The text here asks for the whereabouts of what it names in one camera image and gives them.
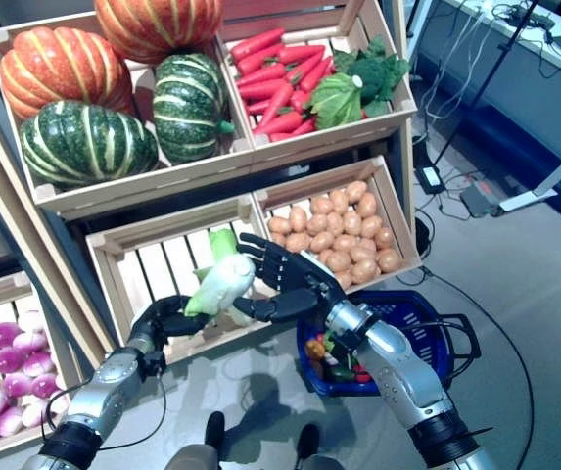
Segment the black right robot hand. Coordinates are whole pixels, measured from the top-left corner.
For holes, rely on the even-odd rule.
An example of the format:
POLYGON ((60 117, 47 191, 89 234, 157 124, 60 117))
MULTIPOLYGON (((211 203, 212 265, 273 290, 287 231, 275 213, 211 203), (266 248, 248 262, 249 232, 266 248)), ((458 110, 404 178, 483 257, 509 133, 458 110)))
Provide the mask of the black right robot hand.
POLYGON ((239 240, 237 250, 253 262, 255 278, 276 293, 263 300, 237 298, 233 306, 248 317, 284 323, 327 315, 347 298, 337 279, 309 258, 252 233, 240 234, 239 240))

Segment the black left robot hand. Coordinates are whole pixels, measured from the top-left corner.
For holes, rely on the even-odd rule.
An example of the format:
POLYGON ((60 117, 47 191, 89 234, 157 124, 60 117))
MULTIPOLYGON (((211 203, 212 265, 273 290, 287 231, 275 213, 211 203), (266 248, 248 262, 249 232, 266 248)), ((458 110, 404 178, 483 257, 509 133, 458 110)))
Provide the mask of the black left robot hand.
POLYGON ((125 345, 142 354, 162 353, 169 338, 191 336, 203 330, 210 316, 186 316, 184 310, 190 300, 188 296, 175 295, 153 301, 131 325, 125 345))

